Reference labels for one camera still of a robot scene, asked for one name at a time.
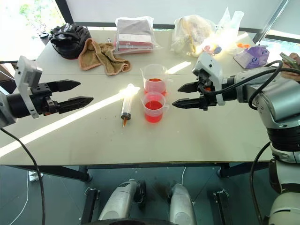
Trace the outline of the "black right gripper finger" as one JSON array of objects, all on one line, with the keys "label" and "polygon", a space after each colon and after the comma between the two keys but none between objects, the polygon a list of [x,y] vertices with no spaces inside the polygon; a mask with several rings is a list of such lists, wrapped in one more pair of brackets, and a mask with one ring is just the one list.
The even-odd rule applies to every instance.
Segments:
[{"label": "black right gripper finger", "polygon": [[198,85],[199,82],[186,83],[178,88],[178,92],[183,92],[183,93],[198,92]]},{"label": "black right gripper finger", "polygon": [[172,106],[181,109],[200,108],[200,98],[182,98],[174,101]]}]

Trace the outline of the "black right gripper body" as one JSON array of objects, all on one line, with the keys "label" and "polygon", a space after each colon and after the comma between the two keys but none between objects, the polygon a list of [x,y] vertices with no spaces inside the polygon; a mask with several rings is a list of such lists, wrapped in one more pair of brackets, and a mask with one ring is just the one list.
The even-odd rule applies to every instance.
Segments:
[{"label": "black right gripper body", "polygon": [[200,93],[199,108],[207,111],[209,106],[217,105],[217,100],[216,96],[207,95],[202,92],[202,89],[206,92],[209,92],[215,91],[215,87],[213,86],[213,82],[210,80],[210,75],[203,69],[193,69],[192,72],[197,77],[197,81],[195,82],[195,90]]}]

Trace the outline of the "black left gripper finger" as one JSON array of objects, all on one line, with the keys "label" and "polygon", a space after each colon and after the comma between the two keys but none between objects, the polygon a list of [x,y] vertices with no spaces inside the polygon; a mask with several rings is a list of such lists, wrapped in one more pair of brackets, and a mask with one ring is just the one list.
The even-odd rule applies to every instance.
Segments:
[{"label": "black left gripper finger", "polygon": [[68,99],[67,101],[58,103],[57,112],[59,114],[67,113],[69,111],[84,108],[94,100],[93,97],[75,97]]},{"label": "black left gripper finger", "polygon": [[79,85],[81,85],[80,82],[68,79],[48,83],[48,87],[51,92],[64,92],[71,90]]}]

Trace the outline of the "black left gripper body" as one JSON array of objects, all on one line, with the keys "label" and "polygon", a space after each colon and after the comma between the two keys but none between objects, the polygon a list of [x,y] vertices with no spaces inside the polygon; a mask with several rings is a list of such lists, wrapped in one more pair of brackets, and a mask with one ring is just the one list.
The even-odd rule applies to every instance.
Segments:
[{"label": "black left gripper body", "polygon": [[58,112],[58,102],[51,99],[53,92],[58,92],[57,82],[39,83],[31,88],[30,98],[39,115],[50,115]]}]

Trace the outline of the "person's bare hand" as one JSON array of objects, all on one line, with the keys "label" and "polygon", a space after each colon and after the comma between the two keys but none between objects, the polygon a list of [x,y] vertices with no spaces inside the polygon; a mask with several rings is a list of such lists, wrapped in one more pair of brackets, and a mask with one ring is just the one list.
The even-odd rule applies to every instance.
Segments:
[{"label": "person's bare hand", "polygon": [[[300,65],[300,57],[297,53],[293,52],[289,55],[290,58],[294,59],[298,65]],[[283,66],[282,68],[292,68],[288,63],[286,63],[285,60],[283,61]],[[293,73],[293,72],[287,72],[287,71],[283,71],[281,72],[281,76],[287,79],[293,79],[297,82],[300,81],[300,75],[297,73]]]}]

